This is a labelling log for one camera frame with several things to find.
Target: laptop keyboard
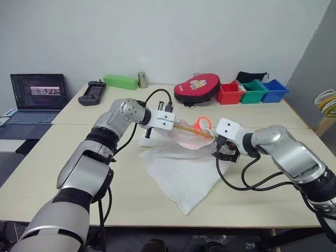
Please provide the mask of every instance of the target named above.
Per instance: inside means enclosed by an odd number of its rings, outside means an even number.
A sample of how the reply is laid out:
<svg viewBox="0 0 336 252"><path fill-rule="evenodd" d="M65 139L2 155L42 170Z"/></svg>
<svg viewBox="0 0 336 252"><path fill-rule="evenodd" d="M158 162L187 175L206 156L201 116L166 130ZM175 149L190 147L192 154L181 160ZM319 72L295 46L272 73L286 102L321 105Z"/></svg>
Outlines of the laptop keyboard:
<svg viewBox="0 0 336 252"><path fill-rule="evenodd" d="M57 113L16 113L6 123L51 124Z"/></svg>

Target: green box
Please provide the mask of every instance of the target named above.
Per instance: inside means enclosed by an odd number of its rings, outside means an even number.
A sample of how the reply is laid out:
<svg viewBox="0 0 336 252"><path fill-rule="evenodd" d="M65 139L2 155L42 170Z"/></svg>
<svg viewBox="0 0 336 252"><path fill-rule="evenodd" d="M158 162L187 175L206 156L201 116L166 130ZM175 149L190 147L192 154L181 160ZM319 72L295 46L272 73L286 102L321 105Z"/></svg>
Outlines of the green box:
<svg viewBox="0 0 336 252"><path fill-rule="evenodd" d="M260 103L264 94L267 93L267 89L260 83L259 80L253 80L250 83L241 84L245 89L245 94L241 97L240 102L247 103Z"/></svg>
<svg viewBox="0 0 336 252"><path fill-rule="evenodd" d="M135 90L138 88L138 80L129 77L105 75L104 82L107 86Z"/></svg>

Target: laptop screen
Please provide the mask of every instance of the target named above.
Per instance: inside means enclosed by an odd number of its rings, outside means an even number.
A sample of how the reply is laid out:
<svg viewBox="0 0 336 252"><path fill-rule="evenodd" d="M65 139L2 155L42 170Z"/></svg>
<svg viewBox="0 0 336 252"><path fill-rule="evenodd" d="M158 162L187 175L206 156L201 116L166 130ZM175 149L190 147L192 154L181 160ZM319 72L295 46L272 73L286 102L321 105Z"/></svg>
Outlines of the laptop screen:
<svg viewBox="0 0 336 252"><path fill-rule="evenodd" d="M63 75L10 75L18 109L61 110L68 103Z"/></svg>

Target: plastic storage bin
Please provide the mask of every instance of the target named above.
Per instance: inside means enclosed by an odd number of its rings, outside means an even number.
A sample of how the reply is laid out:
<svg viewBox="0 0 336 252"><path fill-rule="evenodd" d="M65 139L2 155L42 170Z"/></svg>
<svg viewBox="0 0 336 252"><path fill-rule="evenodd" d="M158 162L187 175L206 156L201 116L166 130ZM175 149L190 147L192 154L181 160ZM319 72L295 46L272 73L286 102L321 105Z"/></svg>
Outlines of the plastic storage bin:
<svg viewBox="0 0 336 252"><path fill-rule="evenodd" d="M274 79L268 83L261 83L268 93L263 96L263 103L280 102L285 94L289 92L288 88L282 85L278 80Z"/></svg>
<svg viewBox="0 0 336 252"><path fill-rule="evenodd" d="M253 80L250 83L241 84L246 92L242 96L241 103L260 103L264 94L267 93L267 89L261 84L259 80Z"/></svg>
<svg viewBox="0 0 336 252"><path fill-rule="evenodd" d="M216 94L217 101L224 104L237 104L239 103L245 89L238 80L234 80L228 84L222 84L220 90Z"/></svg>

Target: red bin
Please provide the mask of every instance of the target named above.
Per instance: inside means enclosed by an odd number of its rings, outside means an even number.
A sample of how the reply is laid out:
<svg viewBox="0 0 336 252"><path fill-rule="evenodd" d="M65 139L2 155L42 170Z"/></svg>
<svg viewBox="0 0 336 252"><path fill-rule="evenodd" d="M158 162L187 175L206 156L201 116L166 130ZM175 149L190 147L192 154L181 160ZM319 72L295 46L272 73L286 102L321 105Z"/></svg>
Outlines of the red bin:
<svg viewBox="0 0 336 252"><path fill-rule="evenodd" d="M234 80L228 84L222 84L216 94L217 101L221 104L238 104L242 95L245 94L245 88Z"/></svg>

